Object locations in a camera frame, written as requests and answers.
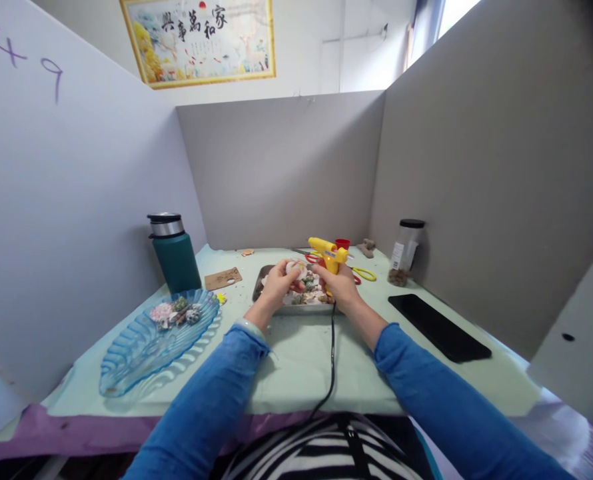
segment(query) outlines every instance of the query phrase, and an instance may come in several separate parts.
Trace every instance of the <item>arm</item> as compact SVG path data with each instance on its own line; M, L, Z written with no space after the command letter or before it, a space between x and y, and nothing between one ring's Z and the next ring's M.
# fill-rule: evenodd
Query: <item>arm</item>
M139 450L125 479L206 479L248 403L257 367L270 348L263 339L286 291L301 290L287 261L270 272L261 298L248 310L249 328L234 325L174 399Z
M352 271L316 272L358 329L396 398L465 478L572 478L465 380L358 295Z

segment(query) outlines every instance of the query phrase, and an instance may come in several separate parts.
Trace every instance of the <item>glue gun cord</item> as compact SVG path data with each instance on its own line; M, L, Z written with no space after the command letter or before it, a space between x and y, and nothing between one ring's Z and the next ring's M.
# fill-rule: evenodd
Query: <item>glue gun cord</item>
M328 398L330 398L330 395L332 395L332 390L334 390L334 377L336 376L335 372L334 372L334 314L335 313L336 313L336 302L334 302L334 305L332 306L332 318L330 320L330 323L332 324L332 348L330 349L330 361L332 363L332 379L330 380L330 389L328 390L328 394L323 398L323 400L321 400L316 405L316 407L314 407L314 410L312 410L312 413L310 414L308 421L310 421L314 418L314 416L316 415L316 412L318 412L318 410L323 406L323 404L328 401Z

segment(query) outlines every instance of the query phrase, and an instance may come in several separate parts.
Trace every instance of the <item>framed picture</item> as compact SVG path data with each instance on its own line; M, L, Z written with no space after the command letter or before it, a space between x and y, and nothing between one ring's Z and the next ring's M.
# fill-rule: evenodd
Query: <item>framed picture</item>
M272 0L121 0L153 89L277 76Z

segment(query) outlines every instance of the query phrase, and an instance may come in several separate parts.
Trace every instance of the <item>hot glue gun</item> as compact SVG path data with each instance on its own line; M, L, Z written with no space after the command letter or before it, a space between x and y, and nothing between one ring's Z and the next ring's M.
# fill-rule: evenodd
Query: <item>hot glue gun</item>
M328 242L322 239L311 237L308 240L310 246L318 251L325 262L325 267L330 273L335 275L338 273L338 264L346 263L348 260L354 260L354 257L345 248L337 249L336 245L332 242ZM330 291L325 287L328 295L332 296Z

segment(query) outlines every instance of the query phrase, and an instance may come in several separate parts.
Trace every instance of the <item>black phone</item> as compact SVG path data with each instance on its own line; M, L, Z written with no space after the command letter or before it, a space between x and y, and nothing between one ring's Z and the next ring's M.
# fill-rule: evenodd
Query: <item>black phone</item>
M398 295L388 301L451 361L463 363L492 356L488 347L416 295Z

